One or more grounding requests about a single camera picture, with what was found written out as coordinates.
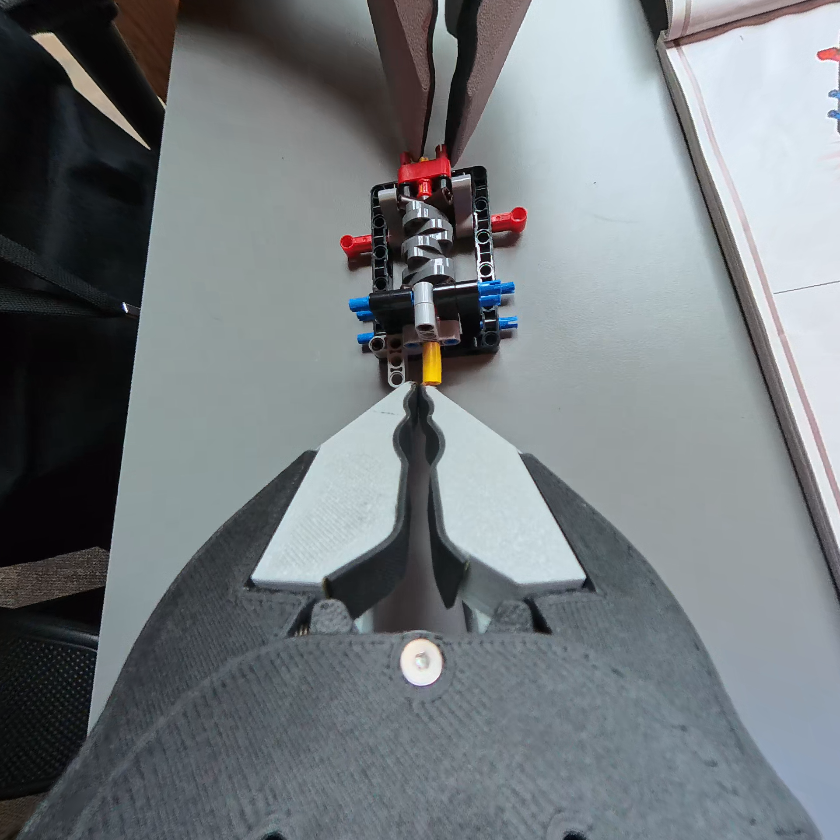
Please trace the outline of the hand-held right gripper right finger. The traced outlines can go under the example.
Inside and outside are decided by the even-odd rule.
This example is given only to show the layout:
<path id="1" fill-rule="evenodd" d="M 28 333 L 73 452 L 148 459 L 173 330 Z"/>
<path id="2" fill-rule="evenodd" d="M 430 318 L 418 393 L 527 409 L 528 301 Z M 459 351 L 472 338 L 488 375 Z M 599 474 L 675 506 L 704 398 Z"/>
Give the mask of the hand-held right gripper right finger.
<path id="1" fill-rule="evenodd" d="M 505 602 L 585 591 L 585 569 L 514 444 L 431 385 L 422 432 L 434 581 L 467 632 L 486 631 Z"/>

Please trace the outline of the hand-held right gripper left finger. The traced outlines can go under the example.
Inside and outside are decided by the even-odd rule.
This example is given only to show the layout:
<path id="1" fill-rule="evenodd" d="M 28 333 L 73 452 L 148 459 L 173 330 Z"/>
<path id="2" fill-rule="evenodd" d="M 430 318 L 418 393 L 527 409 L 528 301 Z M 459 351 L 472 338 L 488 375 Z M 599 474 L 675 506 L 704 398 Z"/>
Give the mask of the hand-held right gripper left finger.
<path id="1" fill-rule="evenodd" d="M 404 383 L 328 438 L 251 575 L 269 590 L 322 593 L 358 618 L 406 567 L 417 386 Z"/>

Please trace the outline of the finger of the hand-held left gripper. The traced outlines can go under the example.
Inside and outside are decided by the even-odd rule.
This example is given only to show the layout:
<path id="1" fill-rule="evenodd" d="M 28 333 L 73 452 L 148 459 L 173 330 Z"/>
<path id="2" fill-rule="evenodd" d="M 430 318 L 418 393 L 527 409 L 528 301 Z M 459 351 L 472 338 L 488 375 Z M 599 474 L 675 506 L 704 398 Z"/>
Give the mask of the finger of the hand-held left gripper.
<path id="1" fill-rule="evenodd" d="M 476 129 L 530 1 L 447 1 L 447 31 L 457 40 L 446 119 L 446 147 L 455 164 Z"/>
<path id="2" fill-rule="evenodd" d="M 437 1 L 369 1 L 374 35 L 403 148 L 424 155 L 434 103 Z"/>

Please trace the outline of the black lego frame assembly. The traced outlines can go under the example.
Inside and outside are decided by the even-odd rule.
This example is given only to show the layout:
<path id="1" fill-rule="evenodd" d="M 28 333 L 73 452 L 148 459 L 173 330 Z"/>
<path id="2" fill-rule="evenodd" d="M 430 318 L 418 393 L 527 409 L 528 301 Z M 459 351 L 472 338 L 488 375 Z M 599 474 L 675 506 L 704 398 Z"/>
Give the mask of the black lego frame assembly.
<path id="1" fill-rule="evenodd" d="M 371 291 L 349 299 L 355 317 L 368 326 L 360 347 L 385 366 L 391 388 L 407 383 L 408 363 L 425 342 L 437 341 L 443 359 L 493 354 L 518 328 L 518 317 L 502 313 L 516 290 L 497 276 L 496 237 L 517 237 L 528 211 L 490 207 L 487 170 L 455 169 L 445 144 L 434 156 L 403 152 L 396 179 L 374 185 L 371 232 L 345 235 L 348 261 L 368 258 Z"/>

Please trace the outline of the lego instruction booklet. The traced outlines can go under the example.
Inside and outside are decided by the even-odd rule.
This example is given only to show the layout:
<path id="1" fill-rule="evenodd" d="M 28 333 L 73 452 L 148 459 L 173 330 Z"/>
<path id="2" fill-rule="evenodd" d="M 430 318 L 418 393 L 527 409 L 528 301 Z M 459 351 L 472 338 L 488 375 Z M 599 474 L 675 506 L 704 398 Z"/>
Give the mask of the lego instruction booklet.
<path id="1" fill-rule="evenodd" d="M 838 552 L 838 2 L 667 1 L 657 52 L 774 410 Z"/>

